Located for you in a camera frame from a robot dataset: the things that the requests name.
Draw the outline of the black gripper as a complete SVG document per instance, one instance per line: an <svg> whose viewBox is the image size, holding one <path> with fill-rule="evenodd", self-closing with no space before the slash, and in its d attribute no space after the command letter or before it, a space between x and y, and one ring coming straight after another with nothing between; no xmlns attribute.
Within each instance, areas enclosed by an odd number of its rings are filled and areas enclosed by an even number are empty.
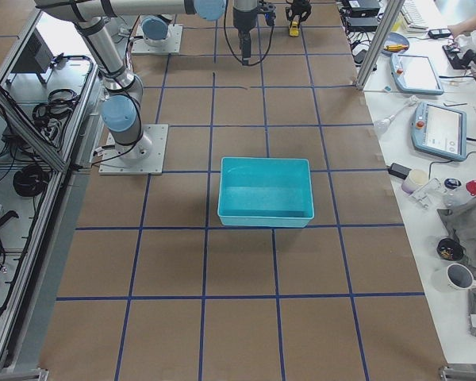
<svg viewBox="0 0 476 381"><path fill-rule="evenodd" d="M249 32L256 26L258 12L258 0L233 1L233 25L239 31L241 63L243 66L248 66L251 58L251 36Z"/></svg>
<svg viewBox="0 0 476 381"><path fill-rule="evenodd" d="M299 20L307 20L312 13L310 0L292 0L286 1L286 18L293 20L298 17Z"/></svg>

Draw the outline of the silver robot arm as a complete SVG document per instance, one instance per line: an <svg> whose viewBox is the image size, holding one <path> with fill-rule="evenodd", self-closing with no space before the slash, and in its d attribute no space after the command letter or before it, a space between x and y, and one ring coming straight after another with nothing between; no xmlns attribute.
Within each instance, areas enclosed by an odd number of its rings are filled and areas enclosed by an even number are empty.
<svg viewBox="0 0 476 381"><path fill-rule="evenodd" d="M189 14L198 14L207 21L216 21L227 15L227 1L187 1ZM238 31L240 39L250 37L250 31L257 25L260 14L265 17L268 26L274 27L276 17L275 4L268 1L233 1L233 26ZM286 19L289 23L298 17L298 22L306 21L311 14L310 1L286 1ZM171 21L164 16L144 16L141 19L143 37L149 42L164 41L171 36Z"/></svg>
<svg viewBox="0 0 476 381"><path fill-rule="evenodd" d="M104 101L102 118L114 139L112 160L143 160L152 151L140 119L144 86L125 63L110 34L106 18L138 16L142 23L162 22L163 15L197 15L216 21L227 15L227 1L36 1L36 7L61 21L72 23L96 60L109 99Z"/></svg>

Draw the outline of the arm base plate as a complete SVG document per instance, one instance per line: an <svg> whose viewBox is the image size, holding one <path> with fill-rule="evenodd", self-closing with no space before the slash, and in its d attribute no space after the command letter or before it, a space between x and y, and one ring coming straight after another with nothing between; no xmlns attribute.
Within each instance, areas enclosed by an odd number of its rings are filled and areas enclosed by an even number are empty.
<svg viewBox="0 0 476 381"><path fill-rule="evenodd" d="M169 25L164 39L152 39L144 35L142 26L136 30L132 42L133 55L178 55L181 48L183 26L180 24Z"/></svg>
<svg viewBox="0 0 476 381"><path fill-rule="evenodd" d="M106 150L99 164L100 175L161 175L167 146L168 124L147 124L136 146L129 148L115 145L111 133L106 143L114 148Z"/></svg>

